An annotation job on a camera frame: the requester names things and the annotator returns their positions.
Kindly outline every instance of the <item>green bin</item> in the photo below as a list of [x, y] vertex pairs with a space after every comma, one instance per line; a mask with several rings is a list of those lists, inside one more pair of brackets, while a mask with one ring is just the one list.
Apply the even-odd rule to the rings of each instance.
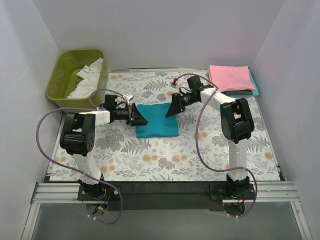
[[[60, 108], [94, 108], [87, 98], [67, 98], [76, 89], [82, 80], [77, 73], [85, 66], [89, 66], [99, 58], [103, 58], [97, 89], [106, 87], [108, 72], [106, 69], [105, 54], [98, 49], [75, 49], [63, 53], [54, 66], [50, 81], [46, 87], [46, 96], [54, 101]], [[103, 103], [103, 92], [98, 92], [92, 97], [95, 105]], [[85, 112], [78, 110], [65, 110], [65, 112]]]

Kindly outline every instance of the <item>teal cloth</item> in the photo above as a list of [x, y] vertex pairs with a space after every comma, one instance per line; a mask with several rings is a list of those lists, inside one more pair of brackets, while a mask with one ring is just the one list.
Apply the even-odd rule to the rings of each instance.
[[253, 84], [255, 90], [252, 90], [252, 95], [230, 95], [229, 97], [232, 97], [232, 98], [245, 98], [245, 97], [252, 97], [252, 96], [259, 96], [259, 91], [258, 91], [258, 88], [257, 88], [257, 85], [254, 81], [254, 78], [252, 77], [251, 75], [251, 72], [249, 70], [249, 75], [250, 75], [250, 80], [251, 80], [251, 83]]
[[179, 136], [177, 117], [166, 114], [171, 103], [161, 103], [154, 105], [139, 104], [139, 113], [148, 121], [146, 126], [136, 126], [135, 132], [138, 139], [156, 137], [176, 137]]

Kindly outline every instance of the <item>pink cloth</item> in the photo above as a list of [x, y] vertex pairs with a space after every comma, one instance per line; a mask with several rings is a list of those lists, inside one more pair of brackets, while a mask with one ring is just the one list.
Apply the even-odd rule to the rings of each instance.
[[255, 90], [248, 66], [209, 66], [209, 77], [220, 92]]

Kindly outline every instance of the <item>crumpled white towel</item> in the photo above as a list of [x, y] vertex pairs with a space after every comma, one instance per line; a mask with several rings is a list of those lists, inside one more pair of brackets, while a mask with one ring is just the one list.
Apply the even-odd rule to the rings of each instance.
[[100, 57], [90, 66], [84, 66], [76, 75], [83, 78], [67, 99], [84, 99], [97, 90], [103, 59]]

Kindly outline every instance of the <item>floral pattern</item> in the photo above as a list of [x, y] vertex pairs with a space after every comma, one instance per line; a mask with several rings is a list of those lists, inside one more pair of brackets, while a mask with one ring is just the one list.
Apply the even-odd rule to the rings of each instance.
[[[186, 72], [122, 72], [109, 73], [107, 89], [134, 94], [136, 104], [170, 103], [174, 78]], [[204, 77], [206, 71], [194, 72]], [[187, 77], [180, 86], [188, 87]], [[279, 181], [269, 139], [256, 99], [247, 97], [255, 130], [249, 139], [247, 167], [260, 181]], [[136, 129], [125, 121], [115, 121], [95, 129], [93, 150], [96, 164], [106, 181], [224, 181], [226, 173], [216, 173], [199, 161], [196, 147], [196, 121], [203, 103], [186, 107], [177, 115], [179, 136], [138, 139]], [[220, 113], [208, 106], [202, 115], [198, 133], [203, 159], [215, 169], [229, 167], [228, 143], [222, 134]], [[64, 149], [58, 147], [55, 159], [68, 166], [77, 167]], [[51, 181], [76, 181], [78, 172], [53, 165]]]

